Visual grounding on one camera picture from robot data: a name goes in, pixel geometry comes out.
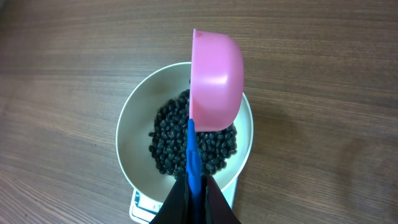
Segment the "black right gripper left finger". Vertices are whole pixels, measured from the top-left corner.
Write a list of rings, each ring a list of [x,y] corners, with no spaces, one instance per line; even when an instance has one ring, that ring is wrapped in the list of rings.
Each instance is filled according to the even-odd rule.
[[[189,189],[187,179],[178,177],[165,202],[150,224],[186,224]]]

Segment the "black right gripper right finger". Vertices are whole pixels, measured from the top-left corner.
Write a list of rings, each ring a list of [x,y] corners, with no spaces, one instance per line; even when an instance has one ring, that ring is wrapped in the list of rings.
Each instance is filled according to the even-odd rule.
[[[241,224],[212,176],[203,178],[205,224]]]

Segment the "pink scoop blue handle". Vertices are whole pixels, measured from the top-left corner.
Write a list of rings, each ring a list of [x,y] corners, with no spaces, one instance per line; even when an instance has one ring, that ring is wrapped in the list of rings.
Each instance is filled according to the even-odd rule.
[[[221,131],[236,118],[243,97],[243,56],[226,34],[193,30],[186,175],[189,220],[202,222],[201,158],[197,132]]]

